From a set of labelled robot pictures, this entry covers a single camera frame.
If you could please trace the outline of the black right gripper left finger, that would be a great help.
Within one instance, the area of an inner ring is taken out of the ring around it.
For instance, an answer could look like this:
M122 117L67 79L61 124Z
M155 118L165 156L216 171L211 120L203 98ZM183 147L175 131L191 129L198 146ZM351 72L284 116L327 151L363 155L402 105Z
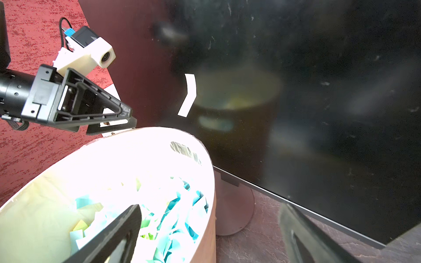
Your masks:
M130 263L139 236L141 220L140 206L136 204L128 207L66 262Z

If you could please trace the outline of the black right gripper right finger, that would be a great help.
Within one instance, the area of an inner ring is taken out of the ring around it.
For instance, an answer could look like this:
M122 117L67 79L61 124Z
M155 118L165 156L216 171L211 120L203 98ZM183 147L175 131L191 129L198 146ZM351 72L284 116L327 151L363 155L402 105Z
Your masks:
M279 227L292 263L357 263L358 260L335 243L298 209L280 206Z

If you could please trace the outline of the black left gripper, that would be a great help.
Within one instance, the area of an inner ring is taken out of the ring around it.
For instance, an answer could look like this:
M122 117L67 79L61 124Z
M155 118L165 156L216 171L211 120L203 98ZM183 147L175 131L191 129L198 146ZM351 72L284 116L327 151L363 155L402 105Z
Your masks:
M72 68L61 74L45 64L38 68L21 119L23 126L35 123L47 127L99 122L88 125L86 135L117 133L137 125L129 106L84 75Z

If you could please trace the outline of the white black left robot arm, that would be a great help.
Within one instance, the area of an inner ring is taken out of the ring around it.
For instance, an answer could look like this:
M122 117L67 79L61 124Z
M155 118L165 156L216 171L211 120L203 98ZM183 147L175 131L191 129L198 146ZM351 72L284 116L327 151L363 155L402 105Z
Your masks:
M132 129L132 108L88 79L96 67L115 60L113 47L89 27L60 29L61 47L53 64L35 75L14 71L5 14L1 14L1 119L14 130L31 123L87 135Z

